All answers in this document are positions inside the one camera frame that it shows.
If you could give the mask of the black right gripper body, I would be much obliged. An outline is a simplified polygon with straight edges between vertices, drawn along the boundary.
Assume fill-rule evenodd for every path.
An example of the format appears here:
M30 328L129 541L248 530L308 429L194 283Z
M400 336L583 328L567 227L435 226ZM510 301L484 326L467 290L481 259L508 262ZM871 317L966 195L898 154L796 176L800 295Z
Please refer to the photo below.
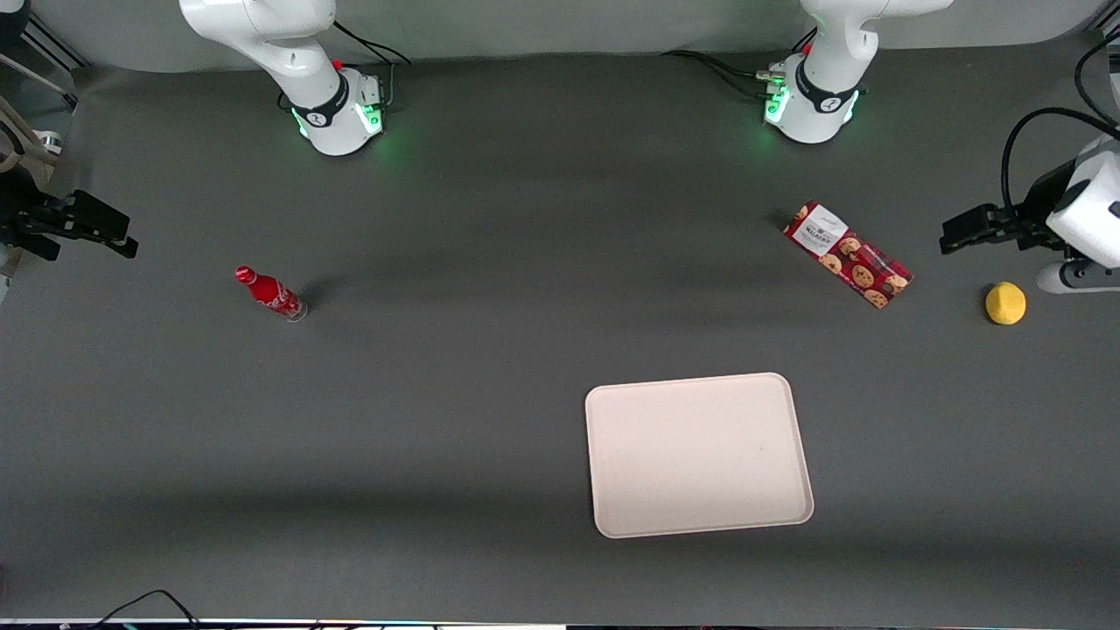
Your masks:
M31 173L21 166L1 172L1 242L4 247L39 256L46 262L55 262L60 245L48 235L60 235L67 222L60 215L72 202L71 195L45 194L32 180Z

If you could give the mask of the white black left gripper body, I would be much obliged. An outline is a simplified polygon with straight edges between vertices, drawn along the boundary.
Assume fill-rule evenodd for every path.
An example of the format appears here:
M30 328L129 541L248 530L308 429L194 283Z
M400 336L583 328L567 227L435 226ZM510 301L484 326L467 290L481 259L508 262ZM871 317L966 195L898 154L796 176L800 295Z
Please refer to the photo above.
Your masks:
M1032 184L1019 217L1033 245L1067 251L1092 263L1119 266L1117 139L1100 136L1079 155Z

